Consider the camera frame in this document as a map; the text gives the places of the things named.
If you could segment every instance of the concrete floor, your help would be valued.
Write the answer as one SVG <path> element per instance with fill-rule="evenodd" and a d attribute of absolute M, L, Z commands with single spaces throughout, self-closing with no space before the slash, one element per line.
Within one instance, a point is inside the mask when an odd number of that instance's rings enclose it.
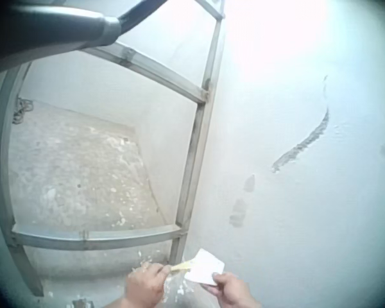
<path fill-rule="evenodd" d="M 12 125 L 10 191 L 19 224 L 50 230 L 128 230 L 165 225 L 151 192 L 134 131 L 35 102 Z M 101 307 L 124 292 L 124 278 L 144 261 L 166 263 L 171 242 L 119 250 L 64 252 L 26 247 L 44 285 L 35 307 Z M 215 300 L 179 274 L 166 282 L 164 307 L 212 307 Z"/>

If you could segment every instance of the human hand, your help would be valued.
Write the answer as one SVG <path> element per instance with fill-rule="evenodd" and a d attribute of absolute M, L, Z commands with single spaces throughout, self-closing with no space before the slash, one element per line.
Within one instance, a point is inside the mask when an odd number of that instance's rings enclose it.
<path fill-rule="evenodd" d="M 248 285 L 231 273 L 214 274 L 216 287 L 202 284 L 209 293 L 216 296 L 221 308 L 261 308 L 261 304 L 252 297 Z"/>
<path fill-rule="evenodd" d="M 144 263 L 127 276 L 124 307 L 153 308 L 164 295 L 164 282 L 171 266 L 159 263 Z"/>

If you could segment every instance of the metal ladder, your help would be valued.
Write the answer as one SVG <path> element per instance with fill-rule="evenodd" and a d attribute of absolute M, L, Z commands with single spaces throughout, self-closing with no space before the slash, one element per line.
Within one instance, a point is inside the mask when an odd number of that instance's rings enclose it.
<path fill-rule="evenodd" d="M 176 221 L 172 225 L 125 231 L 54 232 L 33 225 L 17 224 L 10 197 L 8 148 L 15 108 L 13 103 L 18 98 L 30 64 L 22 64 L 7 71 L 0 90 L 0 227 L 15 265 L 35 296 L 44 296 L 43 287 L 24 246 L 53 250 L 109 250 L 173 240 L 169 263 L 176 264 L 181 261 L 209 132 L 225 34 L 223 13 L 225 0 L 221 0 L 219 10 L 207 0 L 196 2 L 216 19 L 201 87 L 148 56 L 118 42 L 82 50 L 154 80 L 197 104 Z"/>

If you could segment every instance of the dusty floor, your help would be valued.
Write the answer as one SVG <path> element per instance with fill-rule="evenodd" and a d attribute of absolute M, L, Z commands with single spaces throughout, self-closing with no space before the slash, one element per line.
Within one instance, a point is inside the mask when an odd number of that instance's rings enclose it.
<path fill-rule="evenodd" d="M 123 125 L 35 102 L 12 125 L 9 177 L 19 224 L 53 230 L 127 230 L 165 225 L 134 132 Z M 119 250 L 64 252 L 26 248 L 42 278 L 37 307 L 101 307 L 121 296 L 124 278 L 143 261 L 167 262 L 170 242 Z M 171 277 L 166 307 L 214 305 L 200 286 Z"/>

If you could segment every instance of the hand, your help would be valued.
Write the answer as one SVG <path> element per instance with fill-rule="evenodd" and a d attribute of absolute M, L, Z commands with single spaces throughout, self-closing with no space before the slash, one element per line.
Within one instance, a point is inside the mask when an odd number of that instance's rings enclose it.
<path fill-rule="evenodd" d="M 131 308 L 153 308 L 164 295 L 164 282 L 171 266 L 144 263 L 127 276 L 124 306 Z"/>
<path fill-rule="evenodd" d="M 250 288 L 231 273 L 214 274 L 216 287 L 202 284 L 209 293 L 216 296 L 221 308 L 261 308 L 261 304 L 251 296 Z"/>

